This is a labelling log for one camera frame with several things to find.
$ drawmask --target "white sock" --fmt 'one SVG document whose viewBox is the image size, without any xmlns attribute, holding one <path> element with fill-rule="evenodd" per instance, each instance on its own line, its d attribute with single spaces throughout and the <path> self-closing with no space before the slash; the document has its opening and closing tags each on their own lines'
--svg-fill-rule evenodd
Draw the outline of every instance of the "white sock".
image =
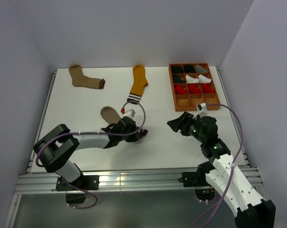
<svg viewBox="0 0 287 228">
<path fill-rule="evenodd" d="M 200 83 L 210 83 L 212 80 L 203 75 L 198 75 Z"/>
<path fill-rule="evenodd" d="M 186 83 L 199 83 L 198 78 L 193 78 L 193 77 L 190 77 L 189 75 L 186 75 L 185 79 L 186 79 Z"/>
</svg>

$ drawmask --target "wooden tray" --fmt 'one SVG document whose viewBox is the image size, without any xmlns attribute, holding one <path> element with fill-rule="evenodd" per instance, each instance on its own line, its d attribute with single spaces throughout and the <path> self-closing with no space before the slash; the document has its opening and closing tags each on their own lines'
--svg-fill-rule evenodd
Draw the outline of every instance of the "wooden tray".
<svg viewBox="0 0 287 228">
<path fill-rule="evenodd" d="M 202 66 L 204 69 L 208 71 L 208 73 L 195 73 L 195 72 L 190 72 L 187 71 L 185 72 L 184 66 L 186 65 L 191 65 L 195 68 L 195 71 L 197 72 L 196 65 Z M 181 72 L 175 73 L 176 71 L 172 70 L 172 66 L 175 67 L 181 67 Z M 180 112 L 180 111 L 197 111 L 196 105 L 199 103 L 219 103 L 219 98 L 217 95 L 217 91 L 213 82 L 212 75 L 210 73 L 210 69 L 207 63 L 186 63 L 186 64 L 170 64 L 168 67 L 169 70 L 169 77 L 171 81 L 171 87 L 172 87 L 172 93 L 173 93 L 173 100 L 174 100 L 174 105 L 175 105 L 175 111 Z M 204 94 L 202 89 L 201 89 L 201 84 L 197 83 L 195 86 L 199 89 L 201 89 L 201 94 L 190 94 L 188 90 L 188 85 L 187 83 L 180 83 L 180 84 L 174 84 L 173 81 L 173 74 L 178 75 L 181 79 L 185 80 L 185 76 L 189 75 L 190 77 L 198 78 L 198 75 L 204 75 L 210 79 L 212 79 L 211 83 L 208 83 L 208 86 L 213 88 L 215 90 L 214 94 Z M 185 90 L 187 91 L 187 94 L 184 95 L 177 95 L 175 93 L 175 86 L 176 85 L 181 85 Z M 220 107 L 219 106 L 209 106 L 208 110 L 218 110 Z"/>
</svg>

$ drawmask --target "white wall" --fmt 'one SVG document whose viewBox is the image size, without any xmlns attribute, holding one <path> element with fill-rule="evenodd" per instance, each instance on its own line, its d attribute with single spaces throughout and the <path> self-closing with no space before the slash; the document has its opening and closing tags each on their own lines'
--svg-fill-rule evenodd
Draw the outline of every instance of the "white wall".
<svg viewBox="0 0 287 228">
<path fill-rule="evenodd" d="M 0 0 L 0 227 L 26 170 L 51 71 L 8 0 Z"/>
<path fill-rule="evenodd" d="M 11 0 L 53 67 L 220 66 L 253 0 Z"/>
<path fill-rule="evenodd" d="M 222 79 L 244 127 L 277 220 L 287 228 L 287 0 L 255 0 L 224 63 Z"/>
</svg>

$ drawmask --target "sock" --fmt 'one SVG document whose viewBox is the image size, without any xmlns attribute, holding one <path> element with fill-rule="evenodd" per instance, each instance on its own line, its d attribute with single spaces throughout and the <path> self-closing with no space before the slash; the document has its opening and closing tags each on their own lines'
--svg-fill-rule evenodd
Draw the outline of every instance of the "sock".
<svg viewBox="0 0 287 228">
<path fill-rule="evenodd" d="M 208 73 L 208 71 L 200 65 L 196 65 L 196 70 L 197 70 L 197 73 Z"/>
<path fill-rule="evenodd" d="M 148 81 L 145 78 L 145 69 L 143 65 L 136 65 L 133 67 L 133 76 L 134 76 L 134 83 L 132 88 L 130 89 L 130 95 L 127 101 L 137 101 L 139 102 L 144 87 L 148 86 Z"/>
<path fill-rule="evenodd" d="M 116 124 L 119 122 L 119 120 L 121 119 L 121 117 L 119 116 L 119 114 L 117 113 L 117 111 L 109 106 L 105 106 L 101 109 L 100 114 L 102 116 L 102 118 L 108 123 L 108 125 L 111 124 Z M 141 135 L 141 137 L 146 136 L 148 133 L 148 130 L 146 129 L 141 129 L 139 134 Z"/>
<path fill-rule="evenodd" d="M 189 75 L 186 75 L 185 79 L 186 79 L 186 83 L 199 83 L 198 78 L 193 78 L 193 77 L 190 77 Z"/>
<path fill-rule="evenodd" d="M 202 92 L 204 94 L 214 94 L 215 93 L 215 90 L 210 88 L 207 84 L 202 84 L 201 88 L 202 88 Z"/>
<path fill-rule="evenodd" d="M 82 68 L 78 64 L 69 67 L 69 74 L 72 77 L 73 86 L 90 89 L 103 89 L 104 87 L 104 79 L 91 78 L 83 75 Z"/>
<path fill-rule="evenodd" d="M 194 84 L 189 84 L 188 88 L 189 88 L 190 94 L 200 94 L 201 93 L 201 89 L 198 89 Z"/>
<path fill-rule="evenodd" d="M 117 111 L 109 106 L 103 107 L 100 111 L 100 114 L 109 125 L 116 124 L 121 119 Z"/>
<path fill-rule="evenodd" d="M 198 75 L 200 83 L 210 83 L 212 80 L 203 75 Z"/>
<path fill-rule="evenodd" d="M 181 85 L 176 85 L 175 93 L 178 94 L 178 95 L 180 95 L 180 94 L 187 94 L 187 91 Z"/>
<path fill-rule="evenodd" d="M 173 82 L 177 83 L 185 83 L 185 80 L 182 80 L 178 75 L 173 74 Z"/>
<path fill-rule="evenodd" d="M 196 73 L 195 67 L 193 67 L 192 65 L 184 65 L 183 68 L 185 70 L 185 73 Z"/>
<path fill-rule="evenodd" d="M 171 66 L 171 71 L 173 74 L 183 73 L 183 68 L 181 66 Z"/>
</svg>

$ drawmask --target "cable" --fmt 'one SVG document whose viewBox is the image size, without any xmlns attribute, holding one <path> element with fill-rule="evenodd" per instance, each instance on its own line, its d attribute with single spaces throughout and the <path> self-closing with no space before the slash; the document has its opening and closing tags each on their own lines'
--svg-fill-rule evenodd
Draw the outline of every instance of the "cable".
<svg viewBox="0 0 287 228">
<path fill-rule="evenodd" d="M 242 126 L 241 126 L 240 120 L 239 120 L 237 114 L 236 114 L 230 107 L 228 107 L 228 106 L 226 106 L 226 105 L 224 105 L 224 104 L 206 104 L 206 106 L 213 106 L 213 105 L 222 106 L 222 107 L 225 107 L 225 108 L 229 109 L 230 112 L 233 113 L 233 115 L 235 116 L 235 118 L 236 118 L 236 120 L 237 120 L 237 122 L 238 122 L 239 131 L 240 131 L 240 145 L 239 145 L 239 149 L 238 149 L 238 151 L 237 151 L 237 153 L 236 153 L 236 155 L 235 155 L 235 157 L 234 157 L 234 159 L 233 159 L 233 161 L 232 161 L 232 163 L 235 163 L 235 161 L 236 161 L 238 155 L 239 155 L 240 152 L 241 152 L 242 145 L 243 145 L 243 132 L 242 132 Z M 208 211 L 210 211 L 212 208 L 214 208 L 214 207 L 216 206 L 215 209 L 214 209 L 214 211 L 212 212 L 211 216 L 209 217 L 209 219 L 208 219 L 208 220 L 206 221 L 206 223 L 204 224 L 203 228 L 205 228 L 205 227 L 211 222 L 211 220 L 213 219 L 214 215 L 216 214 L 218 208 L 220 207 L 220 205 L 221 205 L 221 203 L 222 203 L 222 201 L 223 201 L 225 195 L 226 195 L 227 192 L 228 192 L 228 189 L 229 189 L 229 187 L 230 187 L 230 185 L 231 185 L 231 182 L 232 182 L 233 173 L 234 173 L 234 166 L 231 167 L 231 174 L 230 174 L 230 177 L 229 177 L 227 186 L 226 186 L 226 188 L 225 188 L 225 190 L 224 190 L 224 192 L 223 192 L 221 198 L 219 199 L 219 201 L 218 201 L 216 204 L 214 204 L 212 207 L 210 207 L 208 210 L 206 210 L 204 213 L 202 213 L 202 214 L 198 217 L 198 219 L 197 219 L 196 222 L 194 223 L 194 227 L 196 226 L 196 224 L 198 223 L 198 221 L 199 221 Z"/>
<path fill-rule="evenodd" d="M 106 135 L 113 135 L 113 136 L 129 136 L 129 135 L 132 135 L 132 134 L 135 134 L 135 133 L 139 132 L 139 131 L 142 129 L 142 127 L 143 127 L 143 125 L 144 125 L 144 123 L 145 123 L 145 120 L 146 120 L 145 110 L 144 110 L 143 106 L 142 106 L 139 102 L 136 102 L 136 101 L 127 101 L 127 102 L 123 105 L 122 109 L 124 109 L 124 107 L 125 107 L 128 103 L 137 104 L 137 105 L 139 105 L 140 108 L 142 109 L 142 112 L 143 112 L 143 121 L 142 121 L 141 126 L 140 126 L 137 130 L 135 130 L 134 132 L 131 132 L 131 133 L 127 133 L 127 134 L 117 134 L 117 133 L 107 133 L 107 132 L 67 132 L 67 133 L 58 135 L 58 136 L 56 136 L 55 138 L 53 138 L 52 140 L 48 141 L 48 142 L 40 149 L 40 151 L 37 153 L 36 161 L 35 161 L 35 162 L 36 162 L 36 165 L 37 165 L 38 167 L 44 167 L 43 165 L 40 165 L 40 164 L 39 164 L 39 157 L 40 157 L 41 153 L 42 153 L 42 152 L 45 150 L 45 148 L 48 147 L 50 144 L 52 144 L 53 142 L 57 141 L 58 139 L 60 139 L 60 138 L 62 138 L 62 137 L 64 137 L 64 136 L 67 136 L 67 135 L 106 134 Z M 70 188 L 73 188 L 73 189 L 78 190 L 78 191 L 82 191 L 82 192 L 84 192 L 84 193 L 86 193 L 86 194 L 89 194 L 89 195 L 93 196 L 93 197 L 96 199 L 96 201 L 95 201 L 92 205 L 87 206 L 87 207 L 78 207 L 78 206 L 69 205 L 70 207 L 75 208 L 75 209 L 88 209 L 88 208 L 91 208 L 91 207 L 93 207 L 93 206 L 96 205 L 96 203 L 97 203 L 97 201 L 98 201 L 98 198 L 97 198 L 97 196 L 96 196 L 95 194 L 93 194 L 93 193 L 91 193 L 91 192 L 89 192 L 89 191 L 86 191 L 86 190 L 77 188 L 76 186 L 70 184 L 70 183 L 69 183 L 64 177 L 62 177 L 62 176 L 61 176 L 61 178 L 65 181 L 65 183 L 67 184 L 67 186 L 69 186 Z"/>
<path fill-rule="evenodd" d="M 75 189 L 75 190 L 78 190 L 78 191 L 82 191 L 82 192 L 84 192 L 84 193 L 86 193 L 86 194 L 88 194 L 88 195 L 91 195 L 91 196 L 93 196 L 93 197 L 95 198 L 95 202 L 94 202 L 93 204 L 91 204 L 90 206 L 79 207 L 79 206 L 73 206 L 73 205 L 70 205 L 70 204 L 68 204 L 68 206 L 70 206 L 71 208 L 75 208 L 75 209 L 88 209 L 88 208 L 92 208 L 93 206 L 95 206 L 95 205 L 97 204 L 98 198 L 97 198 L 97 196 L 96 196 L 94 193 L 89 192 L 89 191 L 84 190 L 84 189 L 77 188 L 76 186 L 70 184 L 63 176 L 61 176 L 61 178 L 64 180 L 64 182 L 66 183 L 66 185 L 67 185 L 68 187 L 70 187 L 70 188 L 72 188 L 72 189 Z"/>
</svg>

